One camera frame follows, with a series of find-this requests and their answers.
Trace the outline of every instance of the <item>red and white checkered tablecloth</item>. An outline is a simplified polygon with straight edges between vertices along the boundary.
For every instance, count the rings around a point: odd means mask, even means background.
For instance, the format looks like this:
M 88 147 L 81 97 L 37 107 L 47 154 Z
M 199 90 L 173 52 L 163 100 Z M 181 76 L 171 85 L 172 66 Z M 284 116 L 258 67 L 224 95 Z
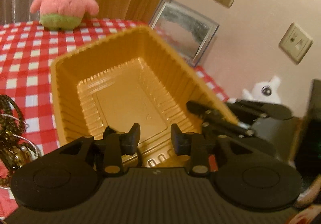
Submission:
M 0 26 L 0 93 L 9 95 L 20 107 L 30 126 L 24 137 L 37 144 L 43 154 L 59 147 L 50 88 L 52 60 L 77 46 L 137 24 L 91 19 L 66 32 L 47 31 L 37 21 Z M 195 71 L 221 100 L 228 99 L 202 67 Z M 6 175 L 3 165 L 0 175 Z M 0 217 L 8 216 L 16 207 L 12 193 L 0 189 Z

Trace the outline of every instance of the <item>yellow plastic tray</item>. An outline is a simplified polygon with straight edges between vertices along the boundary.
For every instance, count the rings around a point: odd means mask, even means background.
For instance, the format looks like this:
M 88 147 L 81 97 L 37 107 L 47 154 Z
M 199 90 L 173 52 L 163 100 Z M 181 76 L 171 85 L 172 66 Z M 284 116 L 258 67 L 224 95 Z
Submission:
M 101 139 L 111 126 L 128 132 L 141 126 L 138 145 L 145 166 L 182 161 L 174 154 L 170 128 L 200 131 L 201 121 L 186 110 L 195 100 L 232 112 L 177 53 L 149 27 L 140 26 L 66 53 L 51 65 L 53 106 L 60 145 L 83 135 Z M 134 165 L 137 156 L 123 156 Z

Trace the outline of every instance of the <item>white wall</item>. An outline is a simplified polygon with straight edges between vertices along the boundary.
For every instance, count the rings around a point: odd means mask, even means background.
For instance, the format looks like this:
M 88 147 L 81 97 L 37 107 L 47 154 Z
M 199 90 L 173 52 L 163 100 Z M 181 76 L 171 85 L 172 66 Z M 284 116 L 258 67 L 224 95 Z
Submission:
M 230 97 L 278 75 L 282 102 L 303 116 L 313 78 L 321 79 L 321 0 L 235 0 L 230 9 L 214 0 L 176 0 L 220 24 L 203 66 Z M 292 22 L 314 43 L 299 65 L 278 44 Z

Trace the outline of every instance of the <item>pink plush toy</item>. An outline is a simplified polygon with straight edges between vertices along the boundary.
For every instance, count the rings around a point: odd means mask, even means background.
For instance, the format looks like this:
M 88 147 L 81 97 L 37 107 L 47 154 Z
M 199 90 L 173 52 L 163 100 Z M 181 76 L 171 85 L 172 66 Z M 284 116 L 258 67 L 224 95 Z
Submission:
M 50 30 L 72 30 L 79 26 L 88 12 L 97 15 L 99 6 L 95 0 L 34 0 L 30 12 L 40 10 L 40 22 Z

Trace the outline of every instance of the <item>framed picture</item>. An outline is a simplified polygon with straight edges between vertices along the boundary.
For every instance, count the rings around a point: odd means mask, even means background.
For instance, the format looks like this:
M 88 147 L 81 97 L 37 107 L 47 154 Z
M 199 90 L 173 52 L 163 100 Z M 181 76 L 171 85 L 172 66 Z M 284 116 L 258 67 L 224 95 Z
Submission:
M 200 13 L 173 0 L 162 0 L 150 27 L 195 67 L 219 25 Z

